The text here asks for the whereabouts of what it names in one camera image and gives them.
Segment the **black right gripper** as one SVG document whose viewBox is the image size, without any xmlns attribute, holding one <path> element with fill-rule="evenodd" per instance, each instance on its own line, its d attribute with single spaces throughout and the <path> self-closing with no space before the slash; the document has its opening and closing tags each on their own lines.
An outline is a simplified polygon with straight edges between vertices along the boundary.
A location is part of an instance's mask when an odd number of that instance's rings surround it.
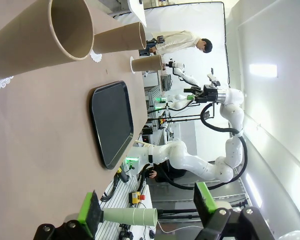
<svg viewBox="0 0 300 240">
<path fill-rule="evenodd" d="M 191 88 L 185 88 L 183 92 L 193 94 L 187 96 L 187 100 L 192 102 L 202 102 L 203 98 L 206 102 L 216 102 L 218 100 L 218 89 L 208 84 L 205 84 L 203 86 L 203 91 L 200 87 L 192 86 Z"/>
</svg>

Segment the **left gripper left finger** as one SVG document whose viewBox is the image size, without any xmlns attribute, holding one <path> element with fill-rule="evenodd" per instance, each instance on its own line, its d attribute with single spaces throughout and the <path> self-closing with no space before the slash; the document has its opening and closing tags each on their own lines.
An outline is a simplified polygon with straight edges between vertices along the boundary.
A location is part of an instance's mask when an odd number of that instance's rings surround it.
<svg viewBox="0 0 300 240">
<path fill-rule="evenodd" d="M 38 226 L 33 238 L 35 240 L 94 240 L 103 217 L 104 212 L 101 210 L 97 193 L 88 192 L 77 219 L 64 222 L 59 227 L 43 223 Z"/>
</svg>

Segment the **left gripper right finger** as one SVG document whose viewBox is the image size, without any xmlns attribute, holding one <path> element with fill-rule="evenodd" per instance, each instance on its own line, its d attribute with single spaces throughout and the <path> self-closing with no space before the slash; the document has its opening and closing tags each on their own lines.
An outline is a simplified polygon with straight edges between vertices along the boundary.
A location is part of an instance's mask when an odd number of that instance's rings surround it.
<svg viewBox="0 0 300 240">
<path fill-rule="evenodd" d="M 232 208 L 218 207 L 204 182 L 194 186 L 193 202 L 203 229 L 197 240 L 273 240 L 274 236 L 256 207 L 245 207 L 236 212 Z"/>
</svg>

